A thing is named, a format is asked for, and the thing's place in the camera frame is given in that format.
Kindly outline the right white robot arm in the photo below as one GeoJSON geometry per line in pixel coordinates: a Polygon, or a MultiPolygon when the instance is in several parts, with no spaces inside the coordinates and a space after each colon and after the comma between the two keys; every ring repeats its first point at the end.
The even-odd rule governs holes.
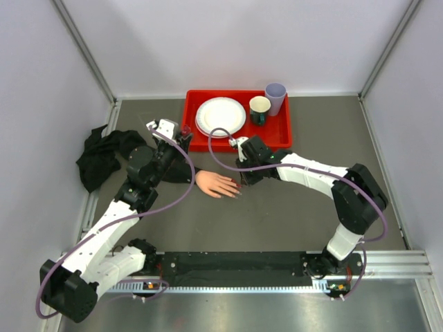
{"type": "Polygon", "coordinates": [[[305,264],[312,276],[324,277],[345,269],[348,257],[388,207],[387,196],[365,165],[335,167],[289,149],[272,151],[259,136],[231,138],[229,144],[238,152],[235,164],[242,169],[243,184],[274,178],[303,185],[333,200],[339,224],[319,257],[305,264]]]}

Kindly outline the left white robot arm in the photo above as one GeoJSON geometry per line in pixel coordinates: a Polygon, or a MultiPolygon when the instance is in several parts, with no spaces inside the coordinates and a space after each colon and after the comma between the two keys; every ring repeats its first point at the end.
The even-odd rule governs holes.
{"type": "Polygon", "coordinates": [[[108,252],[144,216],[154,214],[156,186],[172,164],[188,159],[191,133],[153,131],[157,148],[135,148],[129,155],[127,178],[114,200],[86,236],[57,261],[46,261],[40,268],[40,287],[35,301],[39,318],[46,319],[41,304],[74,322],[81,322],[98,300],[112,287],[133,273],[152,273],[157,258],[144,241],[126,246],[114,257],[108,252]]]}

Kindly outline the red nail polish bottle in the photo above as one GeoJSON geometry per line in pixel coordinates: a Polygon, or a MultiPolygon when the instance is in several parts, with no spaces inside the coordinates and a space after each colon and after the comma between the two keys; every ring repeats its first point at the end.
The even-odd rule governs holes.
{"type": "Polygon", "coordinates": [[[181,129],[181,135],[182,136],[187,136],[191,133],[191,129],[188,125],[184,125],[183,128],[181,129]]]}

